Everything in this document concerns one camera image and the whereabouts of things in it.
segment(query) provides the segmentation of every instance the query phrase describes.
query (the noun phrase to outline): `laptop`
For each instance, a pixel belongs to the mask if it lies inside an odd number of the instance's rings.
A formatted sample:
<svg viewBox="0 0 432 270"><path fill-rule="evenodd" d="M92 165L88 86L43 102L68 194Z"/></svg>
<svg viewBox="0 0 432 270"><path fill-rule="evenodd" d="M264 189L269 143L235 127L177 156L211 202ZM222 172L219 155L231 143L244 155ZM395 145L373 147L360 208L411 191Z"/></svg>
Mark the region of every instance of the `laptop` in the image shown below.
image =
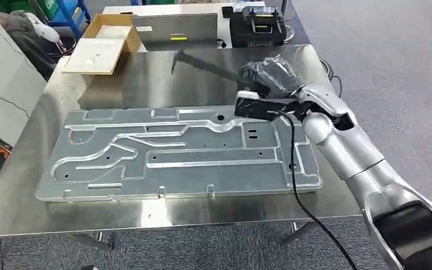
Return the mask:
<svg viewBox="0 0 432 270"><path fill-rule="evenodd" d="M216 13L132 16L131 20L147 51L216 48L218 44Z"/></svg>

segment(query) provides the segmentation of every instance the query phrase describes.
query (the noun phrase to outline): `white wall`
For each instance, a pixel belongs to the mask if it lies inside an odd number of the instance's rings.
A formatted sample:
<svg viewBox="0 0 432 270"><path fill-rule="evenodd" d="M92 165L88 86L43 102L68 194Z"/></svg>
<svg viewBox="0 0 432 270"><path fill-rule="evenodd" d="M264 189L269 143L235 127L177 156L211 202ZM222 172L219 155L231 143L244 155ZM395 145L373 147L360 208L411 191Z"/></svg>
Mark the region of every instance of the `white wall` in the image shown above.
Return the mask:
<svg viewBox="0 0 432 270"><path fill-rule="evenodd" d="M0 97L30 116L45 86L46 81L0 26ZM0 100L0 139L14 146L27 121L23 111Z"/></svg>

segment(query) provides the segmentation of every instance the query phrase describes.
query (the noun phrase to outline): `silver robot arm segment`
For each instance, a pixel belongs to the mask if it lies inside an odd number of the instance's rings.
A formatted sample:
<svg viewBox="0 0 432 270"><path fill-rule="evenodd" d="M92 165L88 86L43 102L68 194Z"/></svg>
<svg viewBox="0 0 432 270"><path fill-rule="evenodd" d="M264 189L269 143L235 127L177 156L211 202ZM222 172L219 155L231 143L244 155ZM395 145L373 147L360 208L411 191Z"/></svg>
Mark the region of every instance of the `silver robot arm segment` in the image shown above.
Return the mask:
<svg viewBox="0 0 432 270"><path fill-rule="evenodd" d="M432 269L432 202L396 173L330 85L307 84L294 95L314 103L305 133L347 183L389 267Z"/></svg>

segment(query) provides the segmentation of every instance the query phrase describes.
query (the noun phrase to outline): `metal plate with grooves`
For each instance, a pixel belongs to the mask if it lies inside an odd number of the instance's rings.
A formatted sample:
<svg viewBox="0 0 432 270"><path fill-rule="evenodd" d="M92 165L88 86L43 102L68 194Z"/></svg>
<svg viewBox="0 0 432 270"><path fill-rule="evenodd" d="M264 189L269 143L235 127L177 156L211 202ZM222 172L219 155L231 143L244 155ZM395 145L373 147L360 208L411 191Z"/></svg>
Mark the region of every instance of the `metal plate with grooves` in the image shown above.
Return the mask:
<svg viewBox="0 0 432 270"><path fill-rule="evenodd" d="M36 196L43 201L286 194L322 186L302 126L237 118L233 106L73 111Z"/></svg>

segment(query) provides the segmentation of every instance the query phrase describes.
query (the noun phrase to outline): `cardboard box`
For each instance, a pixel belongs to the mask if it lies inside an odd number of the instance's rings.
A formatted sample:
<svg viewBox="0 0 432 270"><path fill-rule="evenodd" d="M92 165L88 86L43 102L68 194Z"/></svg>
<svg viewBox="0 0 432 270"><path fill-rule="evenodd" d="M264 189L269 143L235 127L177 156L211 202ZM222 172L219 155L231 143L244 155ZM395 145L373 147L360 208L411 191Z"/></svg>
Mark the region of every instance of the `cardboard box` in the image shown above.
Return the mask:
<svg viewBox="0 0 432 270"><path fill-rule="evenodd" d="M95 38L99 34L102 26L131 26L122 52L136 53L141 41L135 27L133 27L130 15L128 14L97 14L83 34L83 38Z"/></svg>
<svg viewBox="0 0 432 270"><path fill-rule="evenodd" d="M122 70L141 41L126 14L97 14L77 44L64 73L114 75Z"/></svg>

